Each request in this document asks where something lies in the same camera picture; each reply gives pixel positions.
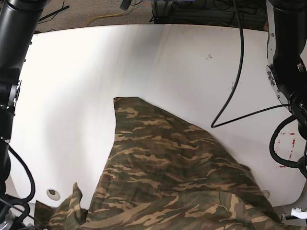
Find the camouflage cloth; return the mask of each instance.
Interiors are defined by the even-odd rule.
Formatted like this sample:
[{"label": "camouflage cloth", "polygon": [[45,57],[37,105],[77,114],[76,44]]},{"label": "camouflage cloth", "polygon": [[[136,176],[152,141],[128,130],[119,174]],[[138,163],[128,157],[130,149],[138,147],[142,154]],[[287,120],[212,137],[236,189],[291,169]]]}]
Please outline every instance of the camouflage cloth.
[{"label": "camouflage cloth", "polygon": [[115,142],[88,212],[81,191],[56,209],[36,203],[49,230],[285,230],[249,169],[208,132],[139,98],[114,99]]}]

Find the yellow cable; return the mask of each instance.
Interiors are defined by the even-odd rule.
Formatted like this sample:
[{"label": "yellow cable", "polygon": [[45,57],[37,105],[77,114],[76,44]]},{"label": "yellow cable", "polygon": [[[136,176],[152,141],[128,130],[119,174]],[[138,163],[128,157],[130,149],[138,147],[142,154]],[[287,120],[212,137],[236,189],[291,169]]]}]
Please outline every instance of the yellow cable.
[{"label": "yellow cable", "polygon": [[96,21],[97,19],[101,19],[101,18],[107,18],[107,17],[115,17],[115,16],[120,16],[121,14],[123,14],[124,11],[120,12],[120,13],[115,13],[115,14],[109,14],[109,15],[103,15],[103,16],[98,16],[98,17],[94,17],[94,18],[91,18],[89,20],[87,20],[85,23],[83,23],[83,25],[81,26],[84,27],[86,24],[90,24],[92,23],[93,21]]}]

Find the camouflage fabric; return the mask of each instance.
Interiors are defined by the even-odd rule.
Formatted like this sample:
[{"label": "camouflage fabric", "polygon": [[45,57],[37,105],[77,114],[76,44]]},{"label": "camouflage fabric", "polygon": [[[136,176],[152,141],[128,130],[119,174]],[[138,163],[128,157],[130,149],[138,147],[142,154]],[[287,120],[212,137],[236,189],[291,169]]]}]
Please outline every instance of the camouflage fabric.
[{"label": "camouflage fabric", "polygon": [[139,98],[114,106],[115,142],[88,212],[75,184],[56,209],[36,203],[43,228],[307,230],[281,224],[249,168],[208,132]]}]

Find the white table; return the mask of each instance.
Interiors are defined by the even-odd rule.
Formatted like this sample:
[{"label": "white table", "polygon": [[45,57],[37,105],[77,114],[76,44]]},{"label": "white table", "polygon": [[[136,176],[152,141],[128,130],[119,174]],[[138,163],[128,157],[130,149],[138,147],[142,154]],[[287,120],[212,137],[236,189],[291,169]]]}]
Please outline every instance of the white table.
[{"label": "white table", "polygon": [[[279,104],[266,75],[267,33],[244,30],[245,59],[237,91],[219,122]],[[88,208],[112,148],[113,98],[138,96],[211,132],[249,166],[273,206],[295,202],[305,178],[269,154],[273,131],[290,113],[268,111],[211,129],[239,64],[239,30],[192,25],[118,25],[37,34],[21,74],[12,147],[36,182],[33,202],[58,206],[78,182]],[[303,60],[307,61],[304,52]],[[305,141],[297,122],[279,136],[278,154],[298,160]],[[30,192],[11,156],[18,194]],[[59,201],[47,197],[55,189]]]}]

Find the gray carpet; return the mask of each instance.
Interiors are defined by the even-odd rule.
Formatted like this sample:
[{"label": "gray carpet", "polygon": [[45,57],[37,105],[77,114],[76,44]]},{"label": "gray carpet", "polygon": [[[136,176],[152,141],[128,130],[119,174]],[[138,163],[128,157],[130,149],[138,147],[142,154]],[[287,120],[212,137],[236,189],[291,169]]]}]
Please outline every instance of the gray carpet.
[{"label": "gray carpet", "polygon": [[[45,8],[45,16],[62,7],[63,0],[51,0]],[[119,13],[121,0],[65,0],[64,6],[70,8],[60,12],[55,18],[46,23],[37,25],[36,30],[47,32],[49,30],[65,30],[79,28],[82,24],[96,16]],[[119,25],[119,24],[144,24],[149,23],[152,17],[152,8],[149,1],[144,1],[137,6],[130,6],[122,15],[96,20],[89,26]]]}]

